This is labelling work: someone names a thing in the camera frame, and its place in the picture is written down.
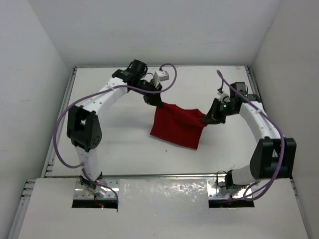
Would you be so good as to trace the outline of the red t shirt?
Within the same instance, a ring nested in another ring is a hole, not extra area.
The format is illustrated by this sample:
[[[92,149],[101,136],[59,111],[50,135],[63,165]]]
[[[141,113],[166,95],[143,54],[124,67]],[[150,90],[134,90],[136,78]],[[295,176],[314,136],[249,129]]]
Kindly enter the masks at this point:
[[[205,114],[199,109],[183,109],[164,103],[157,107],[150,135],[182,147],[198,149]]]

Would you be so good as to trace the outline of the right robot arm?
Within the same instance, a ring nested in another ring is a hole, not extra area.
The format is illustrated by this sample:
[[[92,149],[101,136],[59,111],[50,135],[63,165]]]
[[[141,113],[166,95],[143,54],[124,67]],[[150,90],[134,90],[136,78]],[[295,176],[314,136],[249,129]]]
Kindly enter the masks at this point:
[[[218,95],[202,122],[224,124],[228,116],[240,115],[257,143],[248,165],[226,173],[224,187],[235,189],[274,175],[278,179],[291,178],[297,143],[293,138],[281,137],[267,120],[259,96],[250,94],[243,82],[231,84],[229,93],[218,89]]]

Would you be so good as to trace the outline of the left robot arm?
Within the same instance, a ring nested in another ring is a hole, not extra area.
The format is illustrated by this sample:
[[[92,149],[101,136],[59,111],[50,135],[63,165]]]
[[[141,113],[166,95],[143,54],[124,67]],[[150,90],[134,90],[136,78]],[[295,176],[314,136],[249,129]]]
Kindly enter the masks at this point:
[[[103,183],[97,146],[102,140],[100,120],[111,106],[125,95],[130,87],[142,94],[147,104],[163,106],[158,92],[162,90],[161,81],[168,80],[169,74],[159,69],[155,71],[153,78],[147,81],[144,79],[147,72],[145,63],[134,60],[127,69],[116,70],[98,96],[90,97],[82,105],[75,105],[68,111],[67,137],[75,147],[82,165],[80,182],[91,192],[98,191]]]

